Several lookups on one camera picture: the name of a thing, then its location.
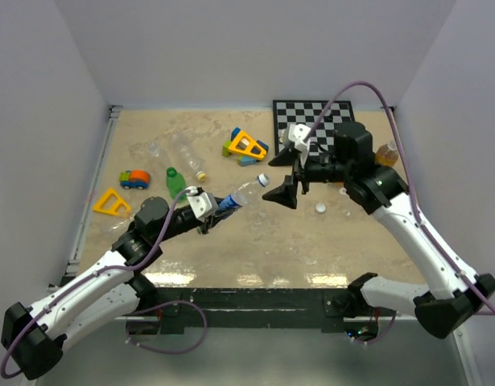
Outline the Pepsi label clear bottle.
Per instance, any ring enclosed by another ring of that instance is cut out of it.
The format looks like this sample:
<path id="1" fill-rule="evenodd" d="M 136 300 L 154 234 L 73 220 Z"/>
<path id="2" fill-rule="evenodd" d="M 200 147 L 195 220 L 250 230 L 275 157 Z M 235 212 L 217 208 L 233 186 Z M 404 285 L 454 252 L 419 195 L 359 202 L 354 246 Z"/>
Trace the Pepsi label clear bottle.
<path id="1" fill-rule="evenodd" d="M 228 211 L 244 207 L 261 197 L 269 185 L 269 176 L 265 173 L 259 174 L 254 180 L 242 184 L 238 189 L 221 200 L 217 210 Z"/>

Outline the green plastic bottle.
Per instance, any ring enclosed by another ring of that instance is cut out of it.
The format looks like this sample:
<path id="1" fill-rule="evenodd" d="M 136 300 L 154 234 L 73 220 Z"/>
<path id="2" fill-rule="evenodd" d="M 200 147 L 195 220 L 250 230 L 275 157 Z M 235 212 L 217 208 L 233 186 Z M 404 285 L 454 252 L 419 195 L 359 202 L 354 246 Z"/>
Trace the green plastic bottle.
<path id="1" fill-rule="evenodd" d="M 166 186 L 170 197 L 175 199 L 176 196 L 187 187 L 187 184 L 184 177 L 177 169 L 168 167 L 166 170 Z"/>

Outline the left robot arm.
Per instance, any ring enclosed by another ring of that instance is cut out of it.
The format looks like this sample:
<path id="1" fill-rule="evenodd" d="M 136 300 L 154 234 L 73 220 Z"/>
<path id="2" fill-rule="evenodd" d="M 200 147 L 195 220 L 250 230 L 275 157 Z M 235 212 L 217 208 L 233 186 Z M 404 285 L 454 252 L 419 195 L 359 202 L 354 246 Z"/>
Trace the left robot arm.
<path id="1" fill-rule="evenodd" d="M 236 206 L 193 187 L 182 207 L 162 197 L 142 202 L 127 229 L 83 273 L 47 297 L 5 313 L 0 366 L 3 379 L 36 380 L 89 333 L 124 315 L 148 315 L 180 300 L 161 302 L 143 270 L 162 256 L 161 244 L 191 230 L 205 234 L 230 217 Z"/>

